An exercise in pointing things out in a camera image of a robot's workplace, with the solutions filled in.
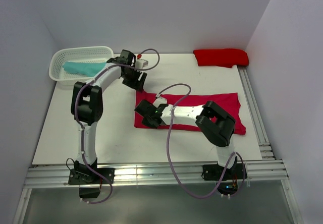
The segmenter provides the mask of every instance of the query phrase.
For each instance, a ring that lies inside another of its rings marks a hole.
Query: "gray floor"
[[[211,184],[190,185],[205,194]],[[188,196],[179,186],[115,187],[110,200],[87,205],[78,190],[35,189],[24,223],[292,223],[280,181],[251,182],[231,200]]]

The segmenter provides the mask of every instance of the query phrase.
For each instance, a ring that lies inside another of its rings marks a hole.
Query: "metal bracket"
[[[205,181],[218,181],[221,177],[223,167],[219,166],[218,164],[206,164],[203,165],[203,174],[202,178]],[[226,180],[232,180],[234,178],[234,175],[237,175],[237,179],[241,180],[243,179],[243,165],[242,163],[237,163],[234,169],[234,172],[232,173],[230,170],[226,170],[223,181]]]
[[[114,168],[105,167],[105,168],[97,169],[96,171],[99,174],[106,177],[110,181],[111,184],[113,183],[114,177],[115,177],[115,169]],[[89,183],[84,182],[79,175],[76,175],[74,173],[75,173],[74,169],[72,171],[70,171],[69,181],[68,181],[69,185],[87,185],[87,184],[89,184]],[[101,179],[98,178],[90,184],[91,185],[99,185],[99,184],[108,184],[108,183],[105,180],[102,180],[102,183],[101,183]]]

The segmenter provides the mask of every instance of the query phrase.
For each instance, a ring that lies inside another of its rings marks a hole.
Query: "red cloth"
[[[199,66],[221,66],[231,68],[233,65],[249,65],[249,58],[240,49],[200,49],[193,51]]]
[[[174,104],[179,100],[182,95],[172,95],[172,94],[162,94],[162,97],[167,99],[168,104]],[[136,91],[136,106],[143,100],[146,99],[149,102],[153,103],[155,101],[156,94],[147,93],[145,91],[139,92]],[[239,118],[239,109],[240,102],[238,99],[238,93],[230,94],[213,94],[213,95],[189,95],[184,100],[182,100],[178,106],[197,106],[205,104],[208,100],[212,100],[226,110],[230,115],[236,119],[236,130],[235,134],[245,135],[246,128],[241,123]],[[136,128],[149,128],[144,126],[142,123],[142,116],[135,112],[135,127]],[[159,126],[158,129],[168,129],[169,126]],[[172,129],[174,130],[187,130],[187,131],[200,131],[196,126],[186,126],[186,125],[173,125]]]

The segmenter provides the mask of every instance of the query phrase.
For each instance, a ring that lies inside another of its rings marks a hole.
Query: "cable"
[[[101,177],[102,179],[104,179],[109,185],[110,185],[110,192],[109,194],[102,200],[100,201],[88,201],[88,200],[84,200],[84,199],[81,199],[82,201],[88,203],[88,204],[99,204],[99,203],[102,203],[102,202],[105,202],[106,200],[108,200],[110,198],[110,196],[112,195],[112,191],[113,191],[113,187],[112,187],[112,184],[111,182],[106,178],[104,177],[103,175],[101,175],[100,173],[98,173],[97,171],[95,171],[94,169],[91,168],[91,166],[87,163],[86,161],[86,158],[85,158],[85,151],[84,151],[84,125],[80,122],[79,120],[79,117],[78,117],[78,114],[77,114],[77,106],[79,104],[79,100],[80,100],[80,97],[81,97],[81,94],[83,92],[83,90],[88,87],[89,85],[93,84],[95,81],[97,81],[104,73],[106,73],[108,70],[110,70],[111,68],[114,68],[114,67],[125,67],[125,68],[130,68],[130,69],[135,69],[135,70],[138,70],[138,71],[147,71],[147,70],[151,70],[153,68],[155,68],[159,62],[160,62],[160,55],[158,53],[157,50],[153,49],[153,48],[149,48],[149,49],[146,49],[144,51],[142,51],[140,53],[143,54],[144,52],[148,51],[148,50],[153,50],[157,53],[157,56],[158,56],[158,60],[157,60],[157,63],[148,68],[148,69],[137,69],[135,67],[132,67],[130,65],[122,65],[122,64],[115,64],[115,65],[112,65],[104,70],[102,70],[98,75],[95,76],[95,78],[93,80],[91,80],[90,82],[88,82],[87,84],[83,85],[83,87],[79,90],[77,96],[76,96],[76,100],[75,100],[75,105],[74,105],[74,116],[75,116],[75,120],[76,122],[81,126],[81,152],[82,152],[82,160],[85,164],[85,166],[91,171],[93,172],[94,174],[96,174],[97,176]]]
[[[71,171],[74,175],[75,175],[75,171],[72,171],[71,169],[70,169],[70,167],[68,166],[68,164],[67,164],[67,162],[69,161],[69,160],[71,160],[72,162],[73,162],[73,165],[74,165],[74,160],[72,159],[72,158],[68,158],[68,159],[66,159],[66,167],[69,169],[69,171]]]
[[[171,167],[171,170],[172,170],[172,173],[173,173],[173,175],[174,175],[174,177],[175,177],[175,179],[176,179],[176,181],[177,181],[177,183],[180,185],[180,187],[187,193],[187,194],[189,194],[190,196],[192,196],[192,197],[194,197],[194,198],[196,198],[196,199],[205,199],[205,198],[208,198],[208,197],[210,197],[211,195],[213,195],[213,193],[217,190],[217,188],[219,187],[219,185],[221,184],[221,181],[222,181],[222,179],[223,179],[223,177],[224,177],[224,174],[225,174],[225,172],[226,172],[226,170],[227,170],[227,168],[228,168],[228,165],[229,165],[229,162],[230,162],[230,160],[232,159],[232,157],[235,155],[235,154],[237,154],[238,156],[239,156],[239,158],[240,158],[240,160],[241,160],[241,162],[242,162],[242,165],[243,165],[243,180],[242,180],[242,184],[241,184],[241,186],[243,185],[243,183],[244,183],[244,181],[245,181],[245,173],[246,173],[246,169],[245,169],[245,166],[244,166],[244,162],[243,162],[243,159],[242,159],[242,157],[241,157],[241,155],[239,154],[239,153],[237,153],[237,152],[233,152],[231,155],[230,155],[230,157],[229,157],[229,159],[228,159],[228,161],[227,161],[227,163],[226,163],[226,165],[225,165],[225,167],[224,167],[224,169],[223,169],[223,171],[222,171],[222,174],[221,174],[221,176],[220,176],[220,179],[219,179],[219,181],[218,181],[218,183],[216,184],[216,186],[214,187],[214,189],[211,191],[211,192],[209,192],[208,194],[206,194],[206,195],[197,195],[197,194],[195,194],[195,193],[193,193],[193,192],[191,192],[189,189],[187,189],[186,188],[186,186],[180,181],[180,179],[179,179],[179,177],[178,177],[178,175],[176,174],[176,172],[175,172],[175,169],[174,169],[174,166],[173,166],[173,163],[172,163],[172,160],[171,160],[171,156],[170,156],[170,137],[171,137],[171,131],[172,131],[172,126],[173,126],[173,122],[174,122],[174,108],[183,100],[183,99],[185,99],[190,93],[191,93],[191,91],[192,91],[192,88],[189,86],[189,85],[187,85],[187,84],[182,84],[182,83],[179,83],[179,84],[173,84],[173,85],[171,85],[171,86],[169,86],[169,87],[167,87],[167,88],[165,88],[165,89],[163,89],[161,92],[159,92],[158,93],[158,95],[160,95],[161,93],[163,93],[165,90],[167,90],[167,89],[169,89],[169,88],[172,88],[172,87],[174,87],[174,86],[178,86],[178,85],[183,85],[183,86],[187,86],[188,87],[188,89],[189,89],[189,91],[183,96],[183,97],[181,97],[179,100],[177,100],[176,102],[175,102],[175,104],[173,105],[173,107],[172,107],[172,110],[171,110],[171,122],[170,122],[170,127],[169,127],[169,129],[168,129],[168,133],[167,133],[167,141],[166,141],[166,153],[167,153],[167,159],[168,159],[168,163],[169,163],[169,165],[170,165],[170,167]],[[234,193],[234,194],[232,194],[231,196],[234,196],[234,195],[236,195],[238,192],[239,192],[239,190],[240,190],[240,188]]]
[[[152,67],[150,67],[150,68],[148,68],[148,69],[140,69],[140,70],[139,70],[139,69],[136,69],[136,68],[134,68],[134,69],[139,70],[139,71],[148,71],[148,70],[151,70],[151,69],[153,69],[153,68],[156,68],[156,67],[157,67],[157,65],[158,65],[158,64],[159,64],[159,62],[160,62],[160,55],[159,55],[159,52],[158,52],[156,49],[148,48],[148,49],[146,49],[146,50],[142,51],[140,54],[138,54],[138,58],[141,58],[141,55],[142,55],[143,53],[147,52],[147,51],[154,51],[154,52],[156,52],[157,57],[158,57],[158,59],[157,59],[157,63],[156,63],[154,66],[152,66]]]

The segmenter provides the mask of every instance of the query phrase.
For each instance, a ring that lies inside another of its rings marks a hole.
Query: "white tabletop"
[[[152,66],[156,55],[145,54]],[[99,163],[166,162],[167,130],[134,127],[135,91],[116,80],[103,94],[104,112],[96,131],[96,154]],[[247,100],[236,66],[199,67],[193,54],[161,54],[158,67],[148,71],[144,85],[157,93],[175,83],[187,83],[192,94],[237,92],[239,116],[246,135],[234,135],[236,151],[244,160],[261,160]],[[73,87],[56,84],[47,117],[38,142],[33,164],[63,164],[78,153],[78,131],[70,113]],[[165,93],[185,94],[184,86]],[[173,161],[215,161],[216,148],[200,132],[173,130],[170,143]]]

